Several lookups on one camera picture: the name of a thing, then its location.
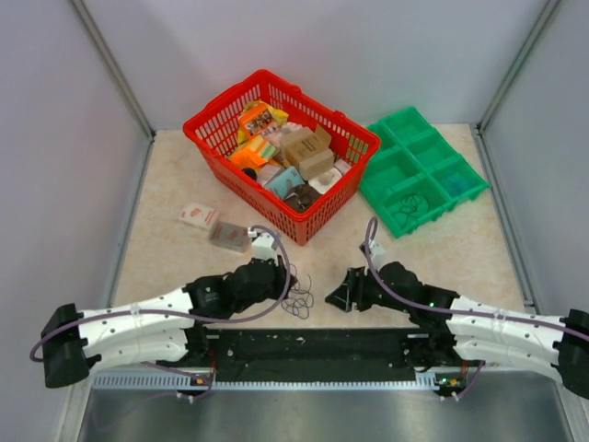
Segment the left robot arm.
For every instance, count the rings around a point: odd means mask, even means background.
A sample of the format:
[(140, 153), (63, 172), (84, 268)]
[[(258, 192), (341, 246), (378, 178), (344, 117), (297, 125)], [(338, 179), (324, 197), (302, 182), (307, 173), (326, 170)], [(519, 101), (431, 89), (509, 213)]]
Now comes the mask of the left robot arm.
[(251, 259), (233, 272), (202, 276), (167, 294), (119, 308), (57, 308), (40, 333), (48, 389), (74, 385), (100, 369), (136, 363), (199, 365), (209, 352), (200, 327), (230, 323), (265, 300), (280, 303), (297, 279), (282, 258)]

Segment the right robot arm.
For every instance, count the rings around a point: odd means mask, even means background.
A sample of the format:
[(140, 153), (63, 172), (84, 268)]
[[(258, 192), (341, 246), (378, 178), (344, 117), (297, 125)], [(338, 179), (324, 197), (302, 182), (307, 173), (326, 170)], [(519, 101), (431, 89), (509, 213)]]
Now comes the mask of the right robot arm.
[(377, 273), (348, 270), (325, 298), (345, 312), (373, 306), (408, 314), (425, 331), (429, 350), (419, 366), (463, 361), (511, 366), (551, 378), (572, 393), (588, 396), (588, 314), (571, 309), (564, 317), (517, 313), (422, 283), (400, 262)]

